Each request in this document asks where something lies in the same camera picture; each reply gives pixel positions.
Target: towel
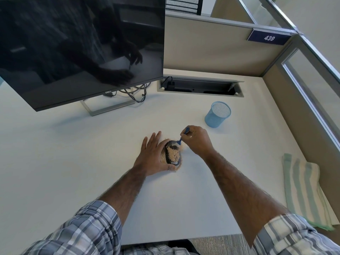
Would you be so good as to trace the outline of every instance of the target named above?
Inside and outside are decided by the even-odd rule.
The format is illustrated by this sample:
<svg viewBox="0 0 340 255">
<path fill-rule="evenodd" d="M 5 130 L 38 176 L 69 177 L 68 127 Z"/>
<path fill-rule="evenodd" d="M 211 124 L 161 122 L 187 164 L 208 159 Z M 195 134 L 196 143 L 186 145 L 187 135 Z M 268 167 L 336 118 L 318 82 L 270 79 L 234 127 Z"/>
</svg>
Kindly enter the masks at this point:
<svg viewBox="0 0 340 255">
<path fill-rule="evenodd" d="M 339 221 L 320 187 L 319 166 L 284 154 L 283 172 L 288 209 L 312 226 L 334 230 Z"/>
</svg>

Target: gray carpet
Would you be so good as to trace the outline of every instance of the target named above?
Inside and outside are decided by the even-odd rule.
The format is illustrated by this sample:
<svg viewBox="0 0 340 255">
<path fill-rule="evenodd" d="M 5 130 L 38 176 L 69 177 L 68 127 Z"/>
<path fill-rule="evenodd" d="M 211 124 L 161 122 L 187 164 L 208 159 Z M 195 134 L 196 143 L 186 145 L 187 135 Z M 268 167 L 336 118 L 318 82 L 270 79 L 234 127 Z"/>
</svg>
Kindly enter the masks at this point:
<svg viewBox="0 0 340 255">
<path fill-rule="evenodd" d="M 201 255 L 249 255 L 250 248 L 242 234 L 190 239 Z"/>
</svg>

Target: black sign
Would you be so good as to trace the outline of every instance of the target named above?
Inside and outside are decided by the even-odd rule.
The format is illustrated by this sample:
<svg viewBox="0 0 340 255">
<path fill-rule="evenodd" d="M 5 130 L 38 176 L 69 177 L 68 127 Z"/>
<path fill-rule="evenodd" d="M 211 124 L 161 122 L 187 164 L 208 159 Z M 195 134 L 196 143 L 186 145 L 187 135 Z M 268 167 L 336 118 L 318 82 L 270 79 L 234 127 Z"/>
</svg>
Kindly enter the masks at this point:
<svg viewBox="0 0 340 255">
<path fill-rule="evenodd" d="M 288 39 L 290 39 L 290 37 L 291 37 L 290 35 L 253 29 L 247 40 L 268 44 L 278 44 L 283 46 L 288 41 Z"/>
</svg>

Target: blue mesh cup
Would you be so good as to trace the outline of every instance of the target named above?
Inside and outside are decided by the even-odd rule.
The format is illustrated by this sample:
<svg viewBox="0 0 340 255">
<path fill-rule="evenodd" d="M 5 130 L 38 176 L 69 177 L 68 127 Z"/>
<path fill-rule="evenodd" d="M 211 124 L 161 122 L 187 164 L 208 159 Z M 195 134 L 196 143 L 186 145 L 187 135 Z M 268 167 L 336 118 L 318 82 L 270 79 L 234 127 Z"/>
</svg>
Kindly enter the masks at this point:
<svg viewBox="0 0 340 255">
<path fill-rule="evenodd" d="M 205 116 L 205 123 L 211 128 L 217 128 L 225 119 L 232 114 L 230 107 L 221 101 L 213 102 L 210 111 Z"/>
</svg>

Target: monitor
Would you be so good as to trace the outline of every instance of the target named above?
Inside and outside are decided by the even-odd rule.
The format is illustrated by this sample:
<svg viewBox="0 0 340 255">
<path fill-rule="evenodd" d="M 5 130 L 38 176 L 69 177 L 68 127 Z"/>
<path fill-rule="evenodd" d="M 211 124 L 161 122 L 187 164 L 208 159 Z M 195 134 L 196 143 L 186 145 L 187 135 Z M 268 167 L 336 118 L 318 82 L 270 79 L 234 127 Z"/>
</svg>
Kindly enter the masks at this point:
<svg viewBox="0 0 340 255">
<path fill-rule="evenodd" d="M 165 0 L 0 0 L 0 77 L 36 111 L 163 77 Z"/>
</svg>

